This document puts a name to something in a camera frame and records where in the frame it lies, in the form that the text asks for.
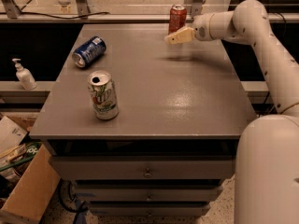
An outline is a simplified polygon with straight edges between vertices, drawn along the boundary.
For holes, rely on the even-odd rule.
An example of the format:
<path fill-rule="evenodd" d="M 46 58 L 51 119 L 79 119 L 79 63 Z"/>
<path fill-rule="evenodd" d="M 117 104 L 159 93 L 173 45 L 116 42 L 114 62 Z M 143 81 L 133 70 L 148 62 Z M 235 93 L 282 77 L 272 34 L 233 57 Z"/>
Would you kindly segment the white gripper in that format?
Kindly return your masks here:
<path fill-rule="evenodd" d="M 213 13 L 197 15 L 193 19 L 192 28 L 184 26 L 174 33 L 164 38 L 166 44 L 175 45 L 188 43 L 194 40 L 194 37 L 200 41 L 211 41 L 213 37 L 210 32 L 211 19 Z"/>

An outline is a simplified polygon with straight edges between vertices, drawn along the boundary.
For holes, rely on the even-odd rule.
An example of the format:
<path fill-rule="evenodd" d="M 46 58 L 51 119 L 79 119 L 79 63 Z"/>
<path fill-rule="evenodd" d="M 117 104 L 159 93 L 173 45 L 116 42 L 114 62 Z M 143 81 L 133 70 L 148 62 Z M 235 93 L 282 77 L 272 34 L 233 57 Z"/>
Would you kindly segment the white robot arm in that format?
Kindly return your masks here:
<path fill-rule="evenodd" d="M 194 18 L 164 38 L 171 45 L 225 40 L 249 45 L 272 101 L 242 132 L 235 158 L 235 224 L 299 224 L 299 64 L 275 36 L 265 6 Z"/>

